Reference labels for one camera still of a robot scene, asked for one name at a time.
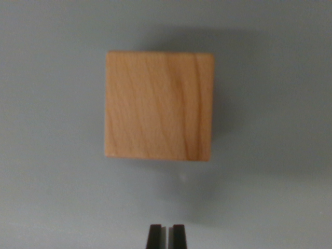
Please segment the wooden cube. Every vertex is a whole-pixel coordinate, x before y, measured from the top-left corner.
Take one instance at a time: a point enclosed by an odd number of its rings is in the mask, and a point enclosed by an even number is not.
[[[208,161],[213,75],[209,53],[108,52],[105,155]]]

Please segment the gray background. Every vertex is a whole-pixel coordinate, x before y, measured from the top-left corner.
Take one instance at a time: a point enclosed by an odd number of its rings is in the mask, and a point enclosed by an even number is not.
[[[103,155],[108,50],[215,54],[209,163]],[[332,248],[332,3],[0,3],[0,248]]]

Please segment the black object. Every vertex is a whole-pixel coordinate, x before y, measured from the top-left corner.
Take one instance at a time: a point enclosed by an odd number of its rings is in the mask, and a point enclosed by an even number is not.
[[[166,229],[161,225],[150,225],[146,249],[165,249]],[[186,231],[184,225],[173,225],[169,228],[168,249],[187,249]]]
[[[173,226],[173,249],[187,249],[185,225]]]
[[[146,249],[161,249],[161,225],[151,225]]]

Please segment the light wood surface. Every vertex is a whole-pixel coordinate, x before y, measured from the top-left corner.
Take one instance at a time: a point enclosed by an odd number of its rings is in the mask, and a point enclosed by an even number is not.
[[[107,53],[105,155],[208,161],[213,74],[209,53]]]

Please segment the block face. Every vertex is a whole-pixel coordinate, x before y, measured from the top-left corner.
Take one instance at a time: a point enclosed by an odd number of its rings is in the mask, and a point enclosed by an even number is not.
[[[208,53],[109,52],[105,155],[208,161],[213,74]]]

